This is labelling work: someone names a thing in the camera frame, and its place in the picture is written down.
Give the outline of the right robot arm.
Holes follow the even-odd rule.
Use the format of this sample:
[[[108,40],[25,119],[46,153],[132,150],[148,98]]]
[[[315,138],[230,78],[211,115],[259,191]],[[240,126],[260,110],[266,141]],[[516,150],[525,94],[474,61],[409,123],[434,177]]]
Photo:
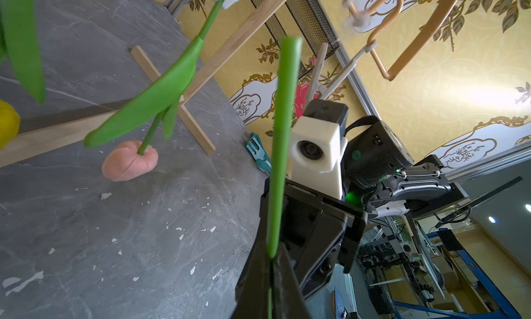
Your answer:
[[[352,140],[341,121],[303,116],[291,129],[280,240],[304,298],[323,289],[336,265],[349,273],[372,219],[426,217],[466,198],[435,155],[419,162],[383,121],[366,116]]]

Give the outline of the yellow tulip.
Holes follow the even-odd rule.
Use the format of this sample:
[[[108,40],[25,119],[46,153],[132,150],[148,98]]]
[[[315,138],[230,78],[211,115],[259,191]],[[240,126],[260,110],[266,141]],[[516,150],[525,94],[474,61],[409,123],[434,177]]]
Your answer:
[[[39,104],[46,101],[35,0],[1,0],[1,61]]]

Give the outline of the pink tulip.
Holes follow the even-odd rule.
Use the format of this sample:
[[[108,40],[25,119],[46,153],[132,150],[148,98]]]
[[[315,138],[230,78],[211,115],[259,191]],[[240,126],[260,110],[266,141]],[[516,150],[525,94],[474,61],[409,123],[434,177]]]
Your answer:
[[[107,179],[129,181],[151,172],[157,166],[159,154],[150,145],[152,137],[161,123],[165,140],[170,140],[181,96],[192,84],[204,39],[221,7],[222,1],[219,0],[215,3],[200,33],[189,43],[169,70],[85,137],[85,146],[96,147],[130,133],[149,120],[153,121],[142,142],[121,143],[105,159],[102,174]]]

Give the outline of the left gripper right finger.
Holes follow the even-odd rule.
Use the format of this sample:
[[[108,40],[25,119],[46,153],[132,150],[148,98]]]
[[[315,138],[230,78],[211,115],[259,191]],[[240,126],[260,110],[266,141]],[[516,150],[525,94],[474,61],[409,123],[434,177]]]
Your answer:
[[[311,318],[283,242],[271,262],[271,318]]]

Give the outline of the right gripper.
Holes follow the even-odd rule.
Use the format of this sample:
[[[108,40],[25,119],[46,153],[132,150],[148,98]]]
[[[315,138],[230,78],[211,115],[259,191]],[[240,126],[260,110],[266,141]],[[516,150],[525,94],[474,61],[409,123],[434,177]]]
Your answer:
[[[349,273],[367,225],[360,207],[312,190],[285,183],[279,244],[288,253],[303,298],[310,298],[330,283],[335,265]]]

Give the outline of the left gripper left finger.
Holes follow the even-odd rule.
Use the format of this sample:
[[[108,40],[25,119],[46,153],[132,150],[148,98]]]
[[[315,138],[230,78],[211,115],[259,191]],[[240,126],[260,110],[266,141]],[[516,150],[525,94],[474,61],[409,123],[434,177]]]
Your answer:
[[[271,261],[265,242],[254,245],[236,291],[236,307],[231,318],[271,318]]]

